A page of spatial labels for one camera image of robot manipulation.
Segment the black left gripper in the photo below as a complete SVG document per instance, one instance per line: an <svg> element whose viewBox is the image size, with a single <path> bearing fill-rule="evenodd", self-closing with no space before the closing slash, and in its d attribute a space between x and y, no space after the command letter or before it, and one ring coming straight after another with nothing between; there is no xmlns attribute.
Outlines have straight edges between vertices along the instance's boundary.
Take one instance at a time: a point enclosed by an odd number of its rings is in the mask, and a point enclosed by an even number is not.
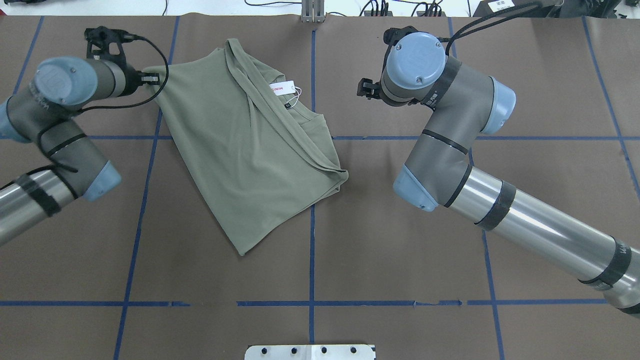
<svg viewBox="0 0 640 360"><path fill-rule="evenodd" d="M87 42L86 59L98 66L98 92L106 92L110 85L108 98L128 96L137 91L142 84L159 85L160 74L157 72L138 71L128 62L122 47L124 43L132 43L137 36L122 29L111 29L105 26L86 28L84 38Z"/></svg>

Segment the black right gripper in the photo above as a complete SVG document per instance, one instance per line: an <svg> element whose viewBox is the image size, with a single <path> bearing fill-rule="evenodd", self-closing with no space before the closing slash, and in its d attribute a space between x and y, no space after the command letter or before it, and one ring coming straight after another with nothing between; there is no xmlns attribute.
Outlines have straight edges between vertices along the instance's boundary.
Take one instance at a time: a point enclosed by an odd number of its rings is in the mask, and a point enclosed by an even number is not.
<svg viewBox="0 0 640 360"><path fill-rule="evenodd" d="M391 27L385 30L384 34L382 34L382 41L387 45L387 48L383 57L380 81L373 82L372 79L361 78L358 83L357 96L366 97L368 100L382 100L389 106L411 106L418 103L414 98L409 98L406 101L398 101L391 98L386 95L382 87L384 73L386 72L387 59L391 54L391 50L398 45L400 39L407 35L415 34L416 32L418 32L418 29L411 25L402 28Z"/></svg>

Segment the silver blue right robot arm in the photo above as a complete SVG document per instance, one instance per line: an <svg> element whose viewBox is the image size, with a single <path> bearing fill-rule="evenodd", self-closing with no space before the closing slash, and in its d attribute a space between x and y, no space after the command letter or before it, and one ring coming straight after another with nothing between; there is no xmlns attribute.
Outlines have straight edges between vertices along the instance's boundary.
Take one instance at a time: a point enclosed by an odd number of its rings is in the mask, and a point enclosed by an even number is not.
<svg viewBox="0 0 640 360"><path fill-rule="evenodd" d="M448 208L487 233L538 255L639 317L639 251L471 163L484 135L512 116L517 95L496 77L462 62L445 41L413 26L391 27L378 80L359 80L357 95L389 106L430 111L393 183L425 212Z"/></svg>

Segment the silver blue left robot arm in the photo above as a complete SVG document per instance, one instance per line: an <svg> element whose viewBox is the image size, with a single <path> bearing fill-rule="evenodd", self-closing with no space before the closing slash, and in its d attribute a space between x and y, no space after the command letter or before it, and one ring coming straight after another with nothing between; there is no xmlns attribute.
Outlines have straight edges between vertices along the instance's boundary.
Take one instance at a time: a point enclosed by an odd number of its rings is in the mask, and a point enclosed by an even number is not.
<svg viewBox="0 0 640 360"><path fill-rule="evenodd" d="M163 89L167 74L135 69L122 48L146 38L105 26L87 28L86 57L39 64L25 89L1 105L1 134L34 144L49 164L1 189L0 241L9 243L78 198L95 201L119 186L121 174L74 121L92 101L134 94L144 84Z"/></svg>

